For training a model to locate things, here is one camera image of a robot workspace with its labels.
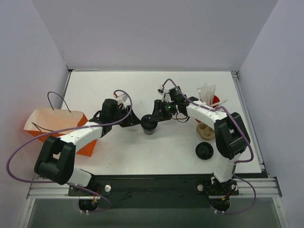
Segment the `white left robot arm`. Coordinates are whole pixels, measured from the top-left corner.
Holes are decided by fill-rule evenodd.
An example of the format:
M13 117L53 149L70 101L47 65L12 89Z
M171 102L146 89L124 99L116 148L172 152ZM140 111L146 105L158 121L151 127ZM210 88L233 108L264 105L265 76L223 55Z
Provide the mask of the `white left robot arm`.
M43 143L34 172L57 184L78 185L85 195L96 191L93 175L75 167L76 153L89 143L105 136L113 125L131 127L140 124L132 105L123 101L105 99L102 109L97 111L85 127L60 137L49 136Z

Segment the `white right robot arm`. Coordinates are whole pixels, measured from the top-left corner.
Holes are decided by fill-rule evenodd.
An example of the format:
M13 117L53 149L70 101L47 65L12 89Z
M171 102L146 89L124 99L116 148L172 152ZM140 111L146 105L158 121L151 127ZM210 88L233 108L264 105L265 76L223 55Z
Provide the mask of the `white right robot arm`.
M241 116L238 113L217 111L195 97L187 98L179 87L168 91L159 89L158 92L162 94L162 99L155 100L152 114L141 119L145 133L153 134L159 122L168 121L178 113L211 127L215 132L220 158L210 187L214 193L221 194L228 187L227 181L232 179L240 155L250 146L250 138Z

